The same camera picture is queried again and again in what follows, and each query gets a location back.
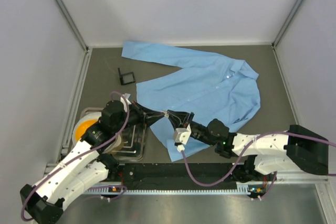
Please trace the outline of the light blue button shirt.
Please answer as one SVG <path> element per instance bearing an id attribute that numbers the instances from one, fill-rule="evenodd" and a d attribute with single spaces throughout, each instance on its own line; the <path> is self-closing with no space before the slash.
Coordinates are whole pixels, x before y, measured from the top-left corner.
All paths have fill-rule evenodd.
<path id="1" fill-rule="evenodd" d="M 214 52 L 126 41 L 124 58 L 176 66 L 178 71 L 139 82 L 136 100 L 155 111 L 193 112 L 197 123 L 218 119 L 237 132 L 260 109 L 258 73 L 244 60 Z"/>

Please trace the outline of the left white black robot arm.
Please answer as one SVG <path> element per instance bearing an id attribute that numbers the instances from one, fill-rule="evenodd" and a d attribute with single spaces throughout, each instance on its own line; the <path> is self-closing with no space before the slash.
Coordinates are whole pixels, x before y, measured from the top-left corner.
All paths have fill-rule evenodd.
<path id="1" fill-rule="evenodd" d="M 118 161 L 106 149 L 123 130 L 150 126 L 164 116 L 125 97 L 109 101 L 69 154 L 43 179 L 20 190 L 22 220 L 29 214 L 37 223 L 56 223 L 73 201 L 113 174 Z"/>

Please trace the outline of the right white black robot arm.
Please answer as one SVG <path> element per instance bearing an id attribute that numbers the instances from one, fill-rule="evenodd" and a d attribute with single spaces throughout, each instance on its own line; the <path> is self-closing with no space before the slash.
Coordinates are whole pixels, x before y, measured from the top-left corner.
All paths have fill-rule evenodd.
<path id="1" fill-rule="evenodd" d="M 214 146 L 224 158 L 247 157 L 244 167 L 234 170 L 242 175 L 242 180 L 285 171 L 301 170 L 321 176 L 329 173 L 328 140 L 301 125 L 291 125 L 283 132 L 244 135 L 231 133 L 218 119 L 203 126 L 193 121 L 193 113 L 168 110 L 165 115 L 173 126 L 173 140 L 179 152 L 193 138 Z"/>

